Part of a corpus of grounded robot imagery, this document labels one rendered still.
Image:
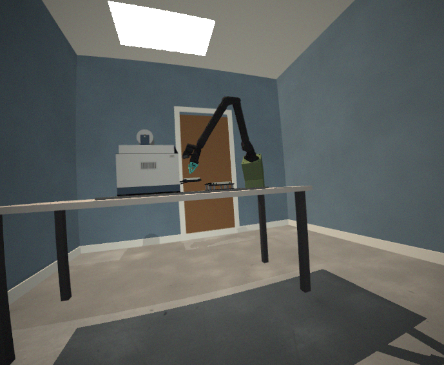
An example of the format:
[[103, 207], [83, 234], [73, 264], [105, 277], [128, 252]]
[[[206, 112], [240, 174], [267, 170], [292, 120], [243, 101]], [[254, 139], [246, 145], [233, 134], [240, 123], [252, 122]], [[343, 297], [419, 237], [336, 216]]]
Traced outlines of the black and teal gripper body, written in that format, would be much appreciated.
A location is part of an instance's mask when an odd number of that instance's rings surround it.
[[198, 164], [198, 163], [199, 163], [199, 161], [198, 161], [199, 157], [200, 157], [199, 155], [198, 155], [198, 156], [196, 156], [196, 159], [195, 159], [195, 160], [191, 159], [191, 161], [190, 161], [190, 162], [193, 162], [193, 163], [196, 163], [196, 164]]

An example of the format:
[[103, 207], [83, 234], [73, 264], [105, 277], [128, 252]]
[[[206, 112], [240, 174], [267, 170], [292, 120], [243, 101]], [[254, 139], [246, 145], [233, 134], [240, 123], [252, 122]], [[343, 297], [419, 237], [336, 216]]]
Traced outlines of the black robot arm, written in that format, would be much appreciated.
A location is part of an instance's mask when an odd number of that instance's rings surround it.
[[[230, 102], [230, 103], [229, 103]], [[238, 124], [238, 129], [241, 136], [241, 146], [242, 150], [246, 152], [246, 156], [244, 157], [245, 160], [249, 162], [254, 162], [256, 160], [259, 160], [259, 157], [256, 156], [256, 152], [253, 148], [253, 145], [249, 142], [249, 137], [246, 130], [246, 125], [244, 122], [244, 116], [242, 113], [242, 108], [240, 104], [241, 100], [240, 98], [235, 97], [223, 97], [222, 102], [219, 104], [218, 108], [216, 109], [215, 113], [213, 114], [211, 120], [209, 121], [208, 125], [206, 126], [205, 130], [203, 131], [201, 137], [198, 139], [197, 145], [187, 144], [186, 150], [184, 151], [182, 158], [186, 159], [191, 156], [191, 159], [195, 160], [196, 156], [200, 156], [201, 149], [204, 147], [206, 141], [208, 140], [208, 137], [210, 136], [211, 132], [217, 125], [218, 121], [220, 120], [222, 114], [226, 111], [227, 106], [233, 104], [233, 109], [235, 111], [236, 121]], [[193, 151], [194, 150], [194, 151]]]

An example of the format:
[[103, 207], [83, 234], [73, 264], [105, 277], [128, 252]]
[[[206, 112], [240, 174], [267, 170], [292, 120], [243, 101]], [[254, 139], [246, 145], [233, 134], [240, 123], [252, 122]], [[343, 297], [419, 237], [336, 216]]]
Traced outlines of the grey cylinder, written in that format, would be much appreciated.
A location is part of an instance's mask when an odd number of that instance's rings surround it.
[[144, 134], [149, 135], [149, 137], [150, 137], [150, 145], [155, 145], [155, 142], [153, 143], [153, 134], [149, 130], [140, 130], [137, 133], [137, 140], [138, 140], [139, 144], [140, 144], [140, 135], [141, 134], [142, 135], [144, 135]]

